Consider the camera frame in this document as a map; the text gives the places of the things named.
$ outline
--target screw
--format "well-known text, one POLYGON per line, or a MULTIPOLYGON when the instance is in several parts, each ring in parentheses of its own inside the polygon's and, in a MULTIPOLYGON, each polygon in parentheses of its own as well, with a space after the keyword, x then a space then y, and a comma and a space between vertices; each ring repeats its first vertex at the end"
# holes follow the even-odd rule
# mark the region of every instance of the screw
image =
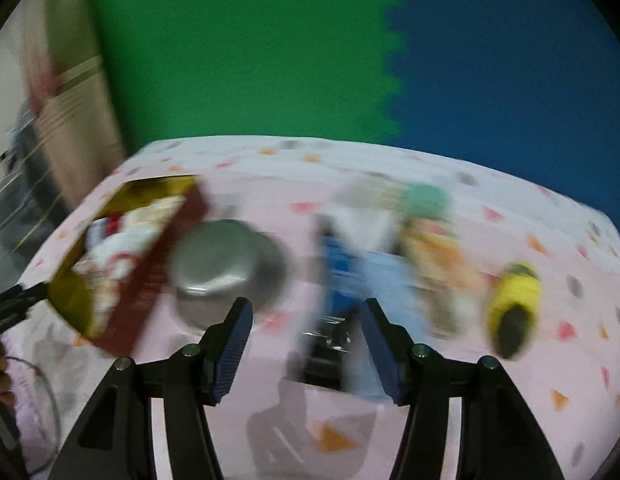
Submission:
POLYGON ((131 364, 132 359, 130 359, 129 357, 120 357, 119 359, 114 361, 114 367, 120 372, 126 370, 127 368, 130 368, 131 364))
POLYGON ((425 345, 423 343, 417 343, 416 345, 414 345, 412 347, 412 353, 416 357, 424 358, 424 357, 429 356, 430 348, 429 348, 429 346, 427 346, 427 345, 425 345))
POLYGON ((483 356, 480 361, 483 363, 483 366, 485 366, 488 370, 494 370, 495 368, 498 368, 498 361, 496 360, 496 357, 492 357, 491 355, 483 356))
POLYGON ((181 352, 183 352, 183 355, 185 355, 186 357, 194 357, 195 355, 199 354, 200 351, 201 347, 196 343, 190 343, 189 345, 186 345, 181 349, 181 352))

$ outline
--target red and gold box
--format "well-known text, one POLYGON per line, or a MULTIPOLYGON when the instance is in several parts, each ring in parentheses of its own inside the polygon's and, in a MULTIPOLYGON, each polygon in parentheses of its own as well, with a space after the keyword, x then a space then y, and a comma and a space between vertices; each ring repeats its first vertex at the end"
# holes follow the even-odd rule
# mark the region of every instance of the red and gold box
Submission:
POLYGON ((110 213, 131 211, 159 198, 177 194, 183 195, 185 202, 141 263, 122 283, 119 303, 112 310, 102 333, 90 334, 92 293, 88 288, 88 280, 72 271, 72 266, 85 252, 85 233, 69 251, 50 281, 48 299, 59 315, 95 346, 114 356, 132 354, 167 281, 165 263, 171 248, 184 232, 202 221, 209 205, 193 176, 148 178, 123 184, 96 216, 106 218, 110 213))

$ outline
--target metal pot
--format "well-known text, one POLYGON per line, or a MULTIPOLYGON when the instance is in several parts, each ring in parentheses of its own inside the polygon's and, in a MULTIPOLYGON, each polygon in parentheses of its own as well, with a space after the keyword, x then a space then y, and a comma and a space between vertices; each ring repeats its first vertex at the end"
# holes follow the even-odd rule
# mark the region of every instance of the metal pot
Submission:
POLYGON ((266 235, 237 220, 203 222, 187 232, 168 259, 177 311, 191 326, 222 322, 243 296, 266 308, 285 281, 285 256, 266 235))

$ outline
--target blue gripper pad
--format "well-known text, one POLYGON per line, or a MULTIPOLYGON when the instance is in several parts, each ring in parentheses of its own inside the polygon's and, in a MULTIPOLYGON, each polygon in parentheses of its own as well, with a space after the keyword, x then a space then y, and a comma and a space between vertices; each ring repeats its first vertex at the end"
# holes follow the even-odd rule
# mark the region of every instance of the blue gripper pad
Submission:
POLYGON ((361 329, 383 391, 398 406, 405 405, 405 387, 410 381, 410 335, 387 320, 374 298, 366 300, 361 308, 361 329))
POLYGON ((208 356, 214 359, 215 379, 210 390, 210 395, 215 402, 230 392, 234 375, 239 367, 239 362, 245 350, 245 345, 252 329, 252 304, 245 298, 237 298, 220 325, 213 325, 205 331, 213 330, 215 341, 209 348, 208 356))

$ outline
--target yellow object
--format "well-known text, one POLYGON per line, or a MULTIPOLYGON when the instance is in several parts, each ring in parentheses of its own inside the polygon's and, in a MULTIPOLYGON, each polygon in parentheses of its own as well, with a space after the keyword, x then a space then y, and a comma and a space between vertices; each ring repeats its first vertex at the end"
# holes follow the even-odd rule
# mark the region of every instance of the yellow object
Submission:
POLYGON ((509 358, 529 340, 536 327, 540 296, 541 283, 531 264, 516 262, 504 272, 488 306, 488 332, 499 355, 509 358), (513 328, 518 330, 510 338, 516 348, 503 351, 502 343, 508 339, 506 331, 509 329, 504 324, 504 316, 515 308, 525 312, 525 326, 522 333, 521 327, 513 328))

